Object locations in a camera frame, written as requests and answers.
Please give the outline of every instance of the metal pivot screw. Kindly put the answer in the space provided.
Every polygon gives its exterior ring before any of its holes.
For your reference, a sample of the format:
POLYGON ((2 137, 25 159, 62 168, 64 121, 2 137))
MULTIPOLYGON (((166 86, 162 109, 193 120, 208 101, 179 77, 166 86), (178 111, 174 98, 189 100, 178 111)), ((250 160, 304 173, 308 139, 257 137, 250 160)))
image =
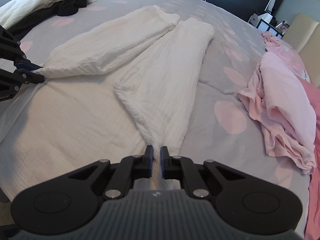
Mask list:
POLYGON ((99 162, 101 162, 101 163, 107 163, 107 162, 110 162, 108 159, 101 159, 101 160, 99 160, 99 162))
POLYGON ((209 195, 209 191, 207 191, 206 189, 203 188, 199 188, 193 191, 193 195, 196 197, 207 197, 209 195))
POLYGON ((105 195, 108 198, 117 198, 121 195, 121 192, 117 189, 109 189, 105 192, 105 195))

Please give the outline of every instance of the pink polka dot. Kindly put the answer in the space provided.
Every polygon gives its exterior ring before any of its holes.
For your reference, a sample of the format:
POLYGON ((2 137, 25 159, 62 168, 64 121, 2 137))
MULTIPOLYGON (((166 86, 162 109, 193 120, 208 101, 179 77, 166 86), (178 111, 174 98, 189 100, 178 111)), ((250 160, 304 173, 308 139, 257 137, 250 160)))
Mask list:
POLYGON ((233 49, 229 49, 229 48, 224 48, 226 54, 229 56, 230 59, 232 58, 236 58, 237 60, 241 61, 243 60, 242 56, 240 53, 234 51, 233 49))
POLYGON ((259 57, 262 57, 262 54, 259 52, 259 51, 257 51, 256 49, 252 49, 259 57))
POLYGON ((127 1, 113 1, 113 3, 121 3, 121 4, 127 4, 128 2, 127 1))
POLYGON ((202 22, 202 19, 199 16, 190 15, 191 18, 197 19, 198 21, 202 22))
POLYGON ((230 134, 238 134, 247 128, 244 114, 229 101, 217 101, 214 113, 221 126, 230 134))
POLYGON ((202 12, 195 12, 195 13, 200 15, 200 16, 205 16, 204 13, 202 13, 202 12))
POLYGON ((231 43, 234 43, 234 44, 238 45, 238 43, 235 40, 233 40, 232 38, 230 38, 228 36, 228 34, 225 33, 223 36, 228 42, 231 42, 231 43))
POLYGON ((169 7, 175 7, 173 4, 170 4, 170 3, 164 2, 163 4, 166 5, 166 6, 169 6, 169 7))
POLYGON ((104 10, 106 9, 106 7, 103 7, 103 6, 90 6, 87 8, 89 11, 101 11, 101 10, 104 10))
POLYGON ((248 40, 248 42, 249 42, 252 46, 257 47, 257 44, 255 44, 253 41, 248 40))
POLYGON ((292 160, 287 157, 281 157, 280 162, 276 168, 276 178, 278 185, 289 188, 293 176, 292 160))
POLYGON ((207 8, 206 8, 206 7, 204 7, 204 6, 202 6, 202 5, 198 5, 198 7, 200 7, 200 8, 202 8, 202 9, 207 10, 207 8))
POLYGON ((179 5, 181 5, 181 3, 180 3, 180 2, 178 2, 178 1, 175 1, 175 0, 172 0, 172 1, 170 1, 170 2, 173 2, 173 3, 176 3, 176 4, 179 4, 179 5))
POLYGON ((33 41, 24 41, 24 42, 22 42, 22 43, 20 44, 20 49, 21 49, 24 53, 26 53, 26 52, 30 49, 30 47, 31 47, 32 44, 33 44, 33 41))
POLYGON ((247 86, 247 82, 244 80, 243 76, 233 68, 224 67, 223 72, 228 76, 228 78, 238 86, 247 86))
POLYGON ((53 24, 52 24, 52 27, 61 27, 63 25, 67 25, 71 22, 73 22, 75 19, 74 18, 64 18, 64 19, 60 19, 60 20, 57 20, 55 21, 53 24))
POLYGON ((227 22, 225 22, 225 21, 223 21, 222 23, 223 23, 225 26, 228 26, 228 27, 230 26, 230 24, 227 23, 227 22))
POLYGON ((226 29, 226 31, 227 31, 229 34, 231 34, 231 35, 234 35, 234 34, 235 34, 235 32, 234 32, 233 30, 226 29))

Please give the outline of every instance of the logo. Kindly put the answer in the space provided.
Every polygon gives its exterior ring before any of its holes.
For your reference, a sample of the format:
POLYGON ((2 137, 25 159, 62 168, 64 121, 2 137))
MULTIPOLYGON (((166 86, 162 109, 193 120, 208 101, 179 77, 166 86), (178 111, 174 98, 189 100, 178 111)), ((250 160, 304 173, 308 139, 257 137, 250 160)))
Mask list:
POLYGON ((156 191, 156 192, 153 192, 152 195, 153 195, 154 197, 159 197, 159 196, 161 196, 162 194, 161 194, 159 191, 156 191))

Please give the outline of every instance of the floor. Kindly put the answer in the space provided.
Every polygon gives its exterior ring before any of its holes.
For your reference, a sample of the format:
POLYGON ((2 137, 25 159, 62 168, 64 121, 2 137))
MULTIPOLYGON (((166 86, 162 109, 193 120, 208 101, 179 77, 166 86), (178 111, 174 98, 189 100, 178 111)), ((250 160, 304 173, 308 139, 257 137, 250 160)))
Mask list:
POLYGON ((10 204, 11 202, 0 203, 0 226, 14 224, 10 214, 10 204))

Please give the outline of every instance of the gray bedspread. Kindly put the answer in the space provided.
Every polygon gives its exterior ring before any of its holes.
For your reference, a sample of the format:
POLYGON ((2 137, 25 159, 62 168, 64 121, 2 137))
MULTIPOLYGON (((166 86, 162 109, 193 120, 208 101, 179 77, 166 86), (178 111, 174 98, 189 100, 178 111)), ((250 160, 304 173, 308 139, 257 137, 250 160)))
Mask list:
MULTIPOLYGON (((22 40, 21 48, 28 59, 41 64, 58 45, 147 5, 158 5, 167 13, 179 14, 181 20, 193 17, 215 28, 201 67, 195 106, 180 155, 193 159, 195 163, 214 159, 290 189, 303 203, 304 213, 296 230, 303 236, 309 175, 303 175, 288 158, 266 155, 260 125, 250 119, 236 95, 247 86, 264 53, 265 43, 257 29, 202 0, 96 0, 73 16, 56 16, 41 23, 22 40)), ((0 60, 0 67, 13 69, 5 60, 0 60)), ((1 105, 0 114, 9 103, 1 105)), ((19 119, 12 130, 21 125, 19 122, 23 121, 19 119)), ((33 184, 31 176, 17 170, 10 176, 1 172, 4 163, 14 162, 17 158, 19 149, 14 146, 10 148, 12 152, 3 152, 17 136, 10 131, 0 146, 0 186, 10 199, 33 184)))

